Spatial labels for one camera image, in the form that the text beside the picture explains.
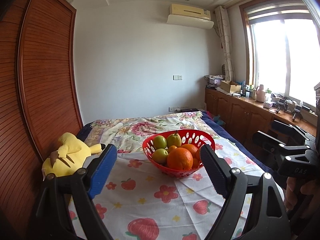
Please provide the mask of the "person's right hand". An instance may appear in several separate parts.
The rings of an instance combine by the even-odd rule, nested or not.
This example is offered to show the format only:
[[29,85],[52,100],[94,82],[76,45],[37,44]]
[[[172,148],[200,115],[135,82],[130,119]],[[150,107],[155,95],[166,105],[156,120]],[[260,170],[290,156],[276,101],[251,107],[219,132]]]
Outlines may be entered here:
[[299,195],[298,191],[302,195],[312,196],[310,203],[303,211],[302,218],[313,215],[319,208],[319,182],[312,180],[305,183],[301,187],[298,187],[296,178],[288,177],[286,181],[284,200],[284,205],[287,210],[293,210],[293,208],[297,205]]

